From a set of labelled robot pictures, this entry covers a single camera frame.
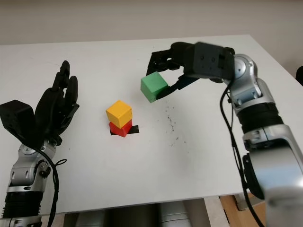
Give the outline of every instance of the floor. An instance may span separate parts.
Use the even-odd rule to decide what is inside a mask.
[[[211,227],[257,227],[249,210],[238,211],[235,199],[232,195],[222,197],[205,198],[205,205],[209,216]],[[266,213],[265,204],[261,203],[254,206],[256,213],[265,224]],[[47,227],[48,216],[42,219],[42,227]],[[63,227],[64,215],[58,214],[55,217],[53,227]],[[201,226],[195,221],[193,227]]]

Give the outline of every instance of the white table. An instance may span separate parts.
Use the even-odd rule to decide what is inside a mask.
[[[57,212],[200,198],[241,192],[230,137],[219,110],[225,84],[199,80],[150,104],[140,91],[151,52],[176,41],[233,47],[258,65],[286,124],[303,148],[303,87],[249,35],[179,39],[0,46],[0,103],[13,99],[34,109],[63,60],[79,81],[79,110],[62,135]],[[182,72],[162,75],[173,84]],[[140,133],[110,136],[105,110],[117,100],[133,109]],[[230,116],[230,106],[226,103]],[[242,154],[242,131],[234,133]],[[0,207],[20,142],[0,127]],[[42,213],[50,211],[48,179]]]

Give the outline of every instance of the black tape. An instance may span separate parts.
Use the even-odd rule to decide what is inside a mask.
[[[134,125],[131,127],[130,131],[128,132],[128,134],[134,134],[134,133],[139,133],[139,126],[138,125]]]

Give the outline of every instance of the wire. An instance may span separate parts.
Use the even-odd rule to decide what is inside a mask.
[[[239,171],[239,174],[240,174],[240,178],[241,178],[241,183],[242,183],[242,188],[243,188],[243,193],[244,193],[244,197],[245,197],[245,201],[247,203],[247,206],[252,214],[252,216],[254,217],[256,223],[260,226],[260,227],[264,227],[264,225],[262,224],[261,220],[259,219],[259,217],[257,216],[257,214],[255,213],[251,203],[250,203],[250,199],[248,197],[248,194],[247,194],[247,183],[245,181],[245,176],[244,176],[244,171],[243,171],[243,165],[242,165],[242,162],[241,162],[241,157],[240,157],[240,153],[239,153],[239,149],[238,149],[238,146],[237,146],[237,143],[236,143],[236,140],[235,140],[235,137],[233,135],[233,132],[232,132],[232,127],[230,126],[227,118],[226,118],[226,115],[225,115],[225,112],[224,112],[224,109],[223,109],[223,100],[225,98],[225,96],[227,95],[227,92],[228,90],[230,90],[231,86],[233,85],[234,83],[234,80],[235,78],[232,78],[232,80],[230,81],[230,83],[228,84],[227,88],[224,90],[222,96],[221,96],[221,99],[220,99],[220,110],[221,110],[221,114],[223,116],[223,119],[227,125],[227,128],[228,128],[228,131],[230,133],[230,136],[231,136],[231,141],[232,141],[232,148],[233,148],[233,152],[234,152],[234,157],[235,157],[235,160],[236,160],[236,163],[237,163],[237,166],[238,166],[238,171]]]
[[[12,219],[13,219],[13,218],[11,218],[10,221],[9,221],[9,227],[10,227],[10,223],[11,223]]]
[[[49,156],[46,153],[42,152],[40,149],[37,149],[37,148],[35,149],[35,151],[37,153],[39,153],[40,155],[42,155],[47,160],[47,162],[49,163],[51,168],[53,169],[54,193],[53,193],[53,202],[52,202],[51,212],[50,212],[48,224],[47,224],[47,227],[51,227],[53,224],[55,215],[56,215],[56,208],[57,208],[57,201],[58,201],[58,194],[59,194],[59,176],[58,176],[56,167],[67,162],[67,159],[62,159],[62,160],[58,161],[56,164],[54,164],[53,161],[49,158]]]

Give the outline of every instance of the robotic hand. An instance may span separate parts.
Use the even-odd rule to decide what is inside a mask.
[[[59,192],[56,166],[66,162],[64,159],[54,164],[52,158],[55,155],[55,147],[61,145],[60,134],[69,126],[79,108],[77,98],[77,78],[70,77],[70,65],[64,61],[60,72],[56,74],[53,86],[42,95],[35,114],[31,106],[18,100],[0,105],[4,128],[22,143],[18,160],[10,173],[2,214],[2,218],[6,218],[6,226],[41,226],[40,202],[52,168],[55,192],[48,222],[48,226],[51,226]]]
[[[220,108],[231,134],[232,147],[239,163],[244,196],[259,226],[247,189],[264,199],[267,226],[302,226],[303,223],[303,155],[290,128],[278,115],[275,101],[266,83],[257,77],[255,62],[232,48],[205,43],[173,43],[169,50],[153,52],[147,75],[176,70],[183,66],[178,81],[162,90],[156,99],[182,89],[199,78],[225,82]],[[223,98],[230,90],[230,102],[244,133],[243,142],[249,153],[243,164],[232,128],[223,111]]]

